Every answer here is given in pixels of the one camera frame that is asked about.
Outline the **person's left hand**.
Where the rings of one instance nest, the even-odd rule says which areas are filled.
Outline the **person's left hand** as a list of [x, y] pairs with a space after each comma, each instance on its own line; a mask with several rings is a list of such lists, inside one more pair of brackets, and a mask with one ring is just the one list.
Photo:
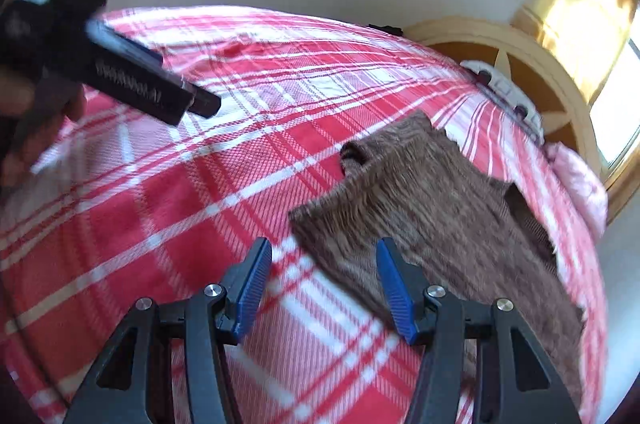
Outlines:
[[86, 110], [81, 84], [63, 80], [46, 106], [27, 77], [1, 68], [1, 189], [13, 189], [58, 138], [65, 121], [78, 122]]

